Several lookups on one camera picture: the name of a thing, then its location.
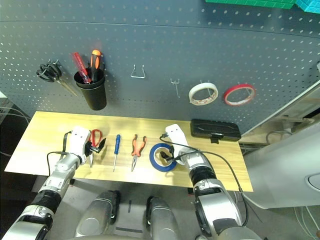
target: gray pegboard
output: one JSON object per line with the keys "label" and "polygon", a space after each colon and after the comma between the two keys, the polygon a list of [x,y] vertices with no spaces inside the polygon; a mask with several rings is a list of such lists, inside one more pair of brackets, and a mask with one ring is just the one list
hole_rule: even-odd
{"label": "gray pegboard", "polygon": [[[244,133],[319,80],[320,16],[297,8],[33,0],[2,1],[0,11],[0,90],[31,116],[42,110],[203,118],[237,123]],[[76,88],[70,53],[88,59],[93,48],[103,51],[106,67],[108,104],[101,111],[90,110],[80,91],[75,97],[35,76],[39,64],[59,59],[65,80]],[[146,79],[130,77],[134,64],[137,74],[144,64]],[[180,98],[170,79],[180,79]],[[219,97],[194,106],[188,92],[201,81],[214,83]],[[238,83],[254,85],[257,95],[247,105],[228,106],[222,95]]]}

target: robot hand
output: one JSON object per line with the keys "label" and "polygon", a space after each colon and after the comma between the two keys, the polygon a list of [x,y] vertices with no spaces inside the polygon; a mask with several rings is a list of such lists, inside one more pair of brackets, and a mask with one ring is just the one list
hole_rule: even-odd
{"label": "robot hand", "polygon": [[177,162],[186,167],[192,181],[195,214],[202,233],[219,240],[260,240],[253,231],[242,226],[237,205],[217,179],[206,156],[188,147],[185,134],[177,124],[167,126],[165,131],[173,142],[174,157],[180,156]]}
{"label": "robot hand", "polygon": [[43,240],[53,224],[53,216],[64,197],[76,169],[86,163],[87,157],[100,152],[106,139],[93,149],[90,130],[74,127],[70,137],[69,153],[59,160],[52,174],[47,178],[37,196],[27,206],[14,224],[9,228],[3,240]]}

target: wooden table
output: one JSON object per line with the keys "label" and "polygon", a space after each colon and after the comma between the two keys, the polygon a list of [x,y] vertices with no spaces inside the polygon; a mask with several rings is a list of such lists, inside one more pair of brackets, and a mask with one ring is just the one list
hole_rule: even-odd
{"label": "wooden table", "polygon": [[[166,126],[171,124],[178,124],[181,127],[190,146],[224,156],[233,167],[242,189],[247,192],[253,191],[237,142],[220,141],[219,144],[211,144],[209,139],[191,136],[189,121],[177,120],[37,111],[5,171],[47,176],[49,174],[47,153],[61,151],[64,134],[72,130],[74,126],[82,126],[90,130],[101,130],[107,140],[104,149],[99,154],[94,154],[92,168],[89,167],[88,159],[86,164],[76,170],[75,178],[192,187],[184,166],[177,164],[173,171],[160,172],[150,163],[150,149],[161,142],[159,136],[165,132]],[[121,135],[121,142],[115,172],[113,172],[117,134]],[[138,134],[138,145],[141,144],[143,136],[147,136],[147,143],[141,157],[137,160],[134,171],[131,172],[132,139],[135,134]],[[223,160],[213,155],[207,155],[207,157],[224,187],[227,190],[238,190],[236,181]],[[49,162],[52,170],[58,159],[59,155],[50,155]]]}

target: black cup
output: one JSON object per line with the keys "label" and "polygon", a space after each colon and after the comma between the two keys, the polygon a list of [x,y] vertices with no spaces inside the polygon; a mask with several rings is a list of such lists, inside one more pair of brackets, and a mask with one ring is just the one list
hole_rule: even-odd
{"label": "black cup", "polygon": [[[86,68],[89,76],[91,76],[91,69]],[[105,90],[105,75],[104,71],[99,69],[96,73],[98,81],[85,84],[80,73],[77,71],[74,75],[76,85],[80,88],[86,103],[92,110],[101,110],[107,105],[106,90]]]}

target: tape roll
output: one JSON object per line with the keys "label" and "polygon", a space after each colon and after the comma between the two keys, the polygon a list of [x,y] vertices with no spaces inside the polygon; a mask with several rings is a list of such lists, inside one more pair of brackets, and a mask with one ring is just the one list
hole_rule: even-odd
{"label": "tape roll", "polygon": [[[203,90],[203,89],[211,89],[211,90],[213,90],[213,93],[209,97],[207,97],[205,99],[201,99],[201,100],[194,99],[194,95],[196,94],[196,92],[198,92],[200,90]],[[195,85],[189,91],[190,103],[193,104],[193,105],[196,105],[196,106],[210,104],[214,100],[216,100],[217,97],[218,97],[218,89],[217,89],[216,85],[214,85],[211,82],[204,82],[204,83],[200,83],[198,85]]]}
{"label": "tape roll", "polygon": [[157,150],[159,149],[167,149],[167,150],[170,150],[170,145],[168,144],[165,144],[165,143],[158,143],[156,145],[154,145],[151,150],[150,150],[150,154],[149,154],[149,158],[150,158],[150,162],[152,164],[152,166],[157,169],[158,171],[160,172],[169,172],[171,170],[173,170],[176,165],[177,165],[177,162],[176,161],[171,161],[169,163],[169,165],[161,165],[159,164],[157,161],[156,161],[156,152]]}
{"label": "tape roll", "polygon": [[[241,101],[228,101],[228,96],[231,93],[238,91],[240,89],[250,90],[249,96],[246,99],[243,99]],[[244,83],[244,84],[239,84],[239,85],[235,85],[233,87],[230,87],[227,91],[225,91],[223,98],[224,98],[225,103],[230,106],[241,106],[243,104],[247,104],[248,102],[250,102],[252,99],[254,99],[255,96],[256,96],[256,90],[255,90],[254,86],[252,86],[251,84],[248,84],[248,83]]]}

